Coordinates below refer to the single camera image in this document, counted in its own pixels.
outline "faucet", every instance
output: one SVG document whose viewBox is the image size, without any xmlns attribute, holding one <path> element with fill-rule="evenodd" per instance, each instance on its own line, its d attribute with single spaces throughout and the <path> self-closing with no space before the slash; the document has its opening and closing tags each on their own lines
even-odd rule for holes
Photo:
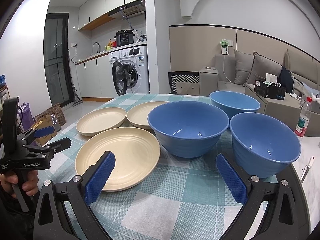
<svg viewBox="0 0 320 240">
<path fill-rule="evenodd" d="M 101 49 L 100 49 L 100 44 L 98 43 L 98 42 L 95 42 L 93 45 L 92 45 L 92 47 L 94 47 L 96 44 L 98 44 L 99 45 L 99 53 L 101 52 Z"/>
</svg>

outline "gray pillow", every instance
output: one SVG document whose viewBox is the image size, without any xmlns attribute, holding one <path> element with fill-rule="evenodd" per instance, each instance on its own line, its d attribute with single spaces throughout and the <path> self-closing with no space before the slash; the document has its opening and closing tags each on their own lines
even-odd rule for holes
<svg viewBox="0 0 320 240">
<path fill-rule="evenodd" d="M 243 85 L 247 80 L 252 68 L 253 55 L 234 51 L 236 56 L 236 79 L 237 85 Z"/>
<path fill-rule="evenodd" d="M 257 52 L 253 53 L 253 63 L 248 79 L 245 83 L 255 84 L 256 79 L 266 80 L 266 74 L 279 76 L 282 66 L 266 57 L 259 55 Z"/>
</svg>

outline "white marble table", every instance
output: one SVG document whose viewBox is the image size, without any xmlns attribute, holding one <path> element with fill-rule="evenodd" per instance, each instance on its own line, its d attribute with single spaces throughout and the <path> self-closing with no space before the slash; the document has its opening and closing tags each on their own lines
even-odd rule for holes
<svg viewBox="0 0 320 240">
<path fill-rule="evenodd" d="M 306 195 L 311 231 L 320 221 L 320 137 L 304 137 L 301 141 L 301 155 L 293 166 L 301 178 L 304 167 L 308 165 L 310 158 L 315 157 L 312 168 L 302 183 Z"/>
</svg>

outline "range hood vent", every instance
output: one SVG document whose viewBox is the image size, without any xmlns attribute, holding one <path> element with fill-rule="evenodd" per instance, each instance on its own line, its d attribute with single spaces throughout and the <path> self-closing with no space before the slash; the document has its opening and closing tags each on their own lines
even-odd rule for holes
<svg viewBox="0 0 320 240">
<path fill-rule="evenodd" d="M 112 11 L 109 12 L 109 17 L 115 19 L 124 19 L 123 16 L 127 18 L 132 18 L 137 15 L 145 13 L 146 10 L 146 1 L 145 0 L 137 0 L 125 5 L 122 5 Z"/>
</svg>

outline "checkered tablecloth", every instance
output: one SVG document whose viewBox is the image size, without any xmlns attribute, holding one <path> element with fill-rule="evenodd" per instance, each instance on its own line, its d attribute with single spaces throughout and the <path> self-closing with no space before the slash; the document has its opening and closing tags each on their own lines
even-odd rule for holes
<svg viewBox="0 0 320 240">
<path fill-rule="evenodd" d="M 127 94 L 99 108 L 118 106 L 128 111 L 149 101 L 179 100 L 210 104 L 208 97 Z M 124 122 L 122 126 L 132 125 Z M 49 170 L 39 171 L 39 187 L 46 179 L 59 183 L 69 181 L 76 174 L 76 155 L 89 138 L 80 135 L 74 123 L 50 142 L 64 137 L 71 139 L 71 147 L 54 156 Z M 114 240 L 219 239 L 241 208 L 217 171 L 216 155 L 222 151 L 232 151 L 229 130 L 209 153 L 199 158 L 178 158 L 161 147 L 157 166 L 143 182 L 120 192 L 102 192 L 90 206 Z M 78 237 L 85 239 L 70 204 L 66 206 Z M 254 236 L 265 207 L 263 203 L 247 239 Z"/>
</svg>

